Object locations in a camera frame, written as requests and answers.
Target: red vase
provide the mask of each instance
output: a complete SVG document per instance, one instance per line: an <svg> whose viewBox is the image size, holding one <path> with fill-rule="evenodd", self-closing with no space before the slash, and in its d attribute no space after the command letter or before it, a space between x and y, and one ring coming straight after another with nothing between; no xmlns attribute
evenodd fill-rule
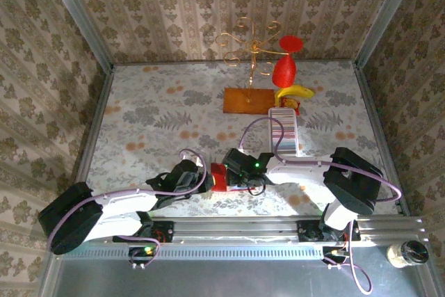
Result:
<svg viewBox="0 0 445 297"><path fill-rule="evenodd" d="M297 74L297 65L291 55L281 58L273 69L272 82L275 86L286 88L293 85L295 75Z"/></svg>

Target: glass jar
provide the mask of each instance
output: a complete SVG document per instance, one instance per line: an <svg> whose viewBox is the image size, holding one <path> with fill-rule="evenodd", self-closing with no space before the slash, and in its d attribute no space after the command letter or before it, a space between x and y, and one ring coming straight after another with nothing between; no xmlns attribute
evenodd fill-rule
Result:
<svg viewBox="0 0 445 297"><path fill-rule="evenodd" d="M426 263L429 259L429 254L420 241L410 240L389 246L387 257L394 267L403 268Z"/></svg>

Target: wooden board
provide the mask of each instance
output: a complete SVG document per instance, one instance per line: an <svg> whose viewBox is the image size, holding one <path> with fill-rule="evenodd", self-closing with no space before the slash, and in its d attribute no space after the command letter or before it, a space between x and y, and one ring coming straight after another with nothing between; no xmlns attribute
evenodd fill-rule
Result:
<svg viewBox="0 0 445 297"><path fill-rule="evenodd" d="M224 113L268 115L269 109L275 106L274 90L253 88L248 102L248 88L224 89Z"/></svg>

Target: patterned wall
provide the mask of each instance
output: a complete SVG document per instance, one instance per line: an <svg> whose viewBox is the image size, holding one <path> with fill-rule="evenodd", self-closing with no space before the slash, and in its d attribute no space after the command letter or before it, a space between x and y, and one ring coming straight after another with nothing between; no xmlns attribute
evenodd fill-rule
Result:
<svg viewBox="0 0 445 297"><path fill-rule="evenodd" d="M412 213L445 278L445 0L403 0L365 66Z"/></svg>
<svg viewBox="0 0 445 297"><path fill-rule="evenodd" d="M103 74L61 0L0 0L0 296L31 296Z"/></svg>
<svg viewBox="0 0 445 297"><path fill-rule="evenodd" d="M118 63L221 59L214 39L254 18L260 38L266 23L305 41L300 58L354 58L383 0L82 0Z"/></svg>

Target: orange dot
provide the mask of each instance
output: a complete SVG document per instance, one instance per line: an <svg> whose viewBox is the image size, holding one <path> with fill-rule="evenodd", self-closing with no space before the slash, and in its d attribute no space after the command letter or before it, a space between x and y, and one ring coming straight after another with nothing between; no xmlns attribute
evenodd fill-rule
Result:
<svg viewBox="0 0 445 297"><path fill-rule="evenodd" d="M304 194L302 196L302 201L303 201L303 203L309 203L309 202L311 202L311 198L308 195Z"/></svg>
<svg viewBox="0 0 445 297"><path fill-rule="evenodd" d="M190 132L188 132L187 130L183 130L179 134L179 137L181 137L182 139L189 139L190 138Z"/></svg>
<svg viewBox="0 0 445 297"><path fill-rule="evenodd" d="M110 115L114 111L114 108L112 106L107 106L105 108L105 115Z"/></svg>
<svg viewBox="0 0 445 297"><path fill-rule="evenodd" d="M338 139L339 141L344 141L344 140L346 139L346 135L345 135L344 132L342 132L342 131L338 131L338 132L335 134L335 138Z"/></svg>
<svg viewBox="0 0 445 297"><path fill-rule="evenodd" d="M225 141L227 139L227 134L225 132L220 132L218 135L216 135L216 138L219 141Z"/></svg>
<svg viewBox="0 0 445 297"><path fill-rule="evenodd" d="M134 151L136 149L136 144L135 143L128 143L127 144L127 150L128 151Z"/></svg>
<svg viewBox="0 0 445 297"><path fill-rule="evenodd" d="M292 206L297 206L301 203L300 196L298 195L290 195L288 198L289 204Z"/></svg>

